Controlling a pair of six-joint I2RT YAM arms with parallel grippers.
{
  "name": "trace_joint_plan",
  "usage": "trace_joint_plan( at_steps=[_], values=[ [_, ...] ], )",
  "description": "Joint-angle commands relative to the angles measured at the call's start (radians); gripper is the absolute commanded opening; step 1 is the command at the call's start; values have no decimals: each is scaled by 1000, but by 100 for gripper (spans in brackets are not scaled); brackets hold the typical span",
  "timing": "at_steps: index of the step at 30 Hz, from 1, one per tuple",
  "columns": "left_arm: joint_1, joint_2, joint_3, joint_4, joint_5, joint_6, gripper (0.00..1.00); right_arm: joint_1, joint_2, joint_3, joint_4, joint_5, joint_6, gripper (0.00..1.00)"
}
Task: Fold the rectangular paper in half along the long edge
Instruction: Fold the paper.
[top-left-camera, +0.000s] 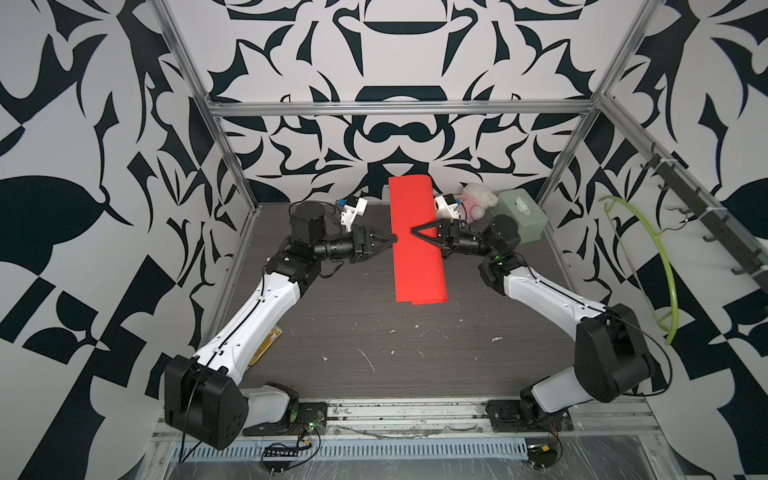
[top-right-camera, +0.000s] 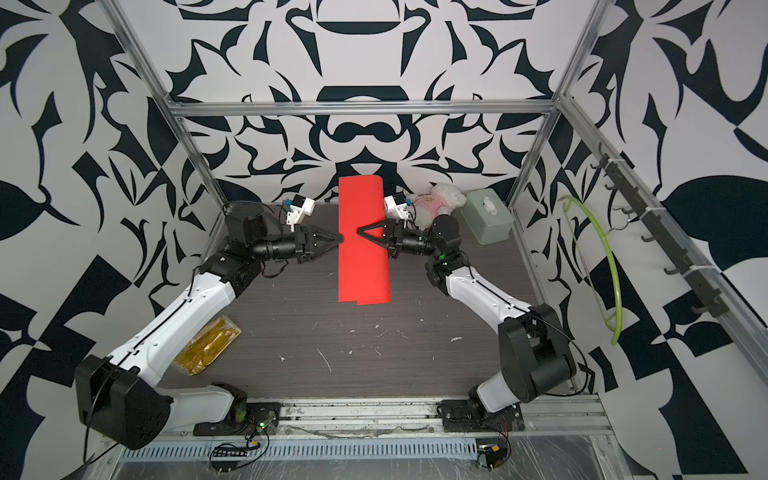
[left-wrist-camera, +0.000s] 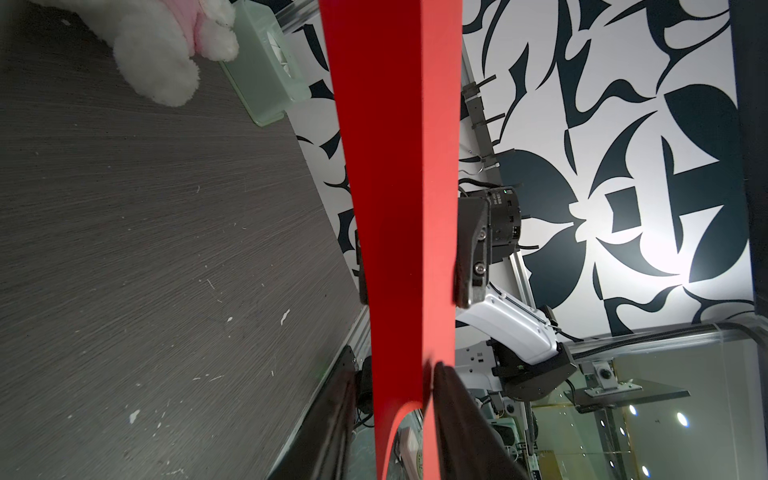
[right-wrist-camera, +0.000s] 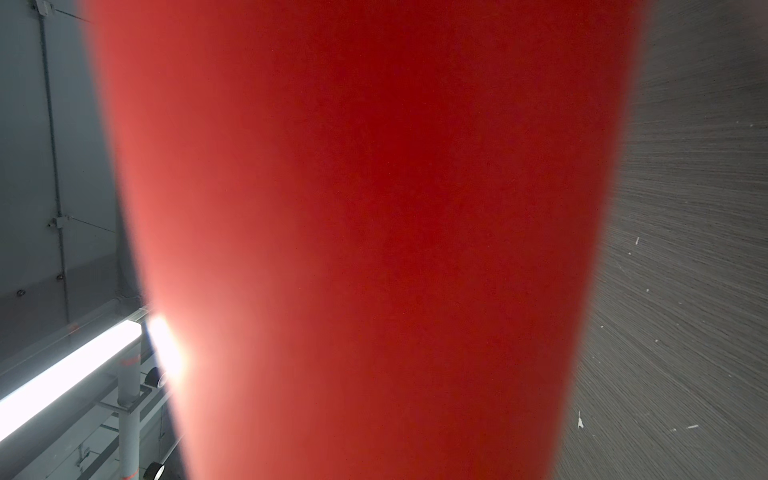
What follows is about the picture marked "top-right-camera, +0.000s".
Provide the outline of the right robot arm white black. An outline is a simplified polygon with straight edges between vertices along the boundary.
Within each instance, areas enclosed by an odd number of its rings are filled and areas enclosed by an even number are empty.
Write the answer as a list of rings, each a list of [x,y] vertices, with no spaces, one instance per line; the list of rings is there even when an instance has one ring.
[[[467,416],[485,419],[550,393],[577,374],[572,341],[547,304],[530,305],[484,278],[461,249],[458,221],[440,215],[425,230],[385,219],[357,229],[392,259],[425,256],[430,283],[462,303],[497,334],[500,370],[469,392]]]

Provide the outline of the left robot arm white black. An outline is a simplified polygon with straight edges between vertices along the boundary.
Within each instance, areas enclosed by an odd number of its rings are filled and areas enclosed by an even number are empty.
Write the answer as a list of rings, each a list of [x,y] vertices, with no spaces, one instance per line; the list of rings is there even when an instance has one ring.
[[[109,355],[87,356],[76,368],[78,414],[97,432],[131,450],[166,431],[211,424],[243,428],[246,394],[215,383],[163,390],[158,384],[178,355],[263,272],[269,261],[314,261],[338,248],[339,232],[303,224],[309,203],[290,205],[285,220],[256,202],[237,202],[223,217],[225,237],[192,274],[189,285],[139,333]]]

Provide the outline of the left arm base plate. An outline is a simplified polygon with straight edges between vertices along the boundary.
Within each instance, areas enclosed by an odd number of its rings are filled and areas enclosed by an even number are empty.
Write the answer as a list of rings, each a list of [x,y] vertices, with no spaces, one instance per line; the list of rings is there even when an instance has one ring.
[[[235,402],[224,419],[218,422],[198,423],[193,428],[196,437],[244,436],[265,428],[273,434],[279,425],[279,402]]]

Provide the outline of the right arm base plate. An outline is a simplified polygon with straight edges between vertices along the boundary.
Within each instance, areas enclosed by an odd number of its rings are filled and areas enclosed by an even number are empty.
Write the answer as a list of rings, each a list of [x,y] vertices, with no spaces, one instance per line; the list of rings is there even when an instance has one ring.
[[[488,413],[479,400],[443,400],[436,408],[446,432],[500,431],[522,432],[526,429],[518,404]]]

